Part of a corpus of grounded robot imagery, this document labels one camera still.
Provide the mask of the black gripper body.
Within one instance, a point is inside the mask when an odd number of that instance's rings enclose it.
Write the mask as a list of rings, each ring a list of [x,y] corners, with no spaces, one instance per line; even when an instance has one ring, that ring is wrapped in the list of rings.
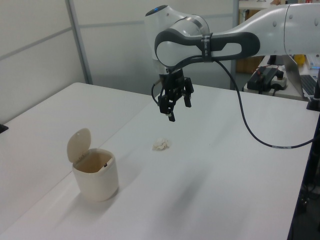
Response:
[[[168,74],[160,74],[162,89],[161,96],[167,96],[171,101],[177,101],[181,98],[181,90],[185,85],[185,76],[182,70]]]

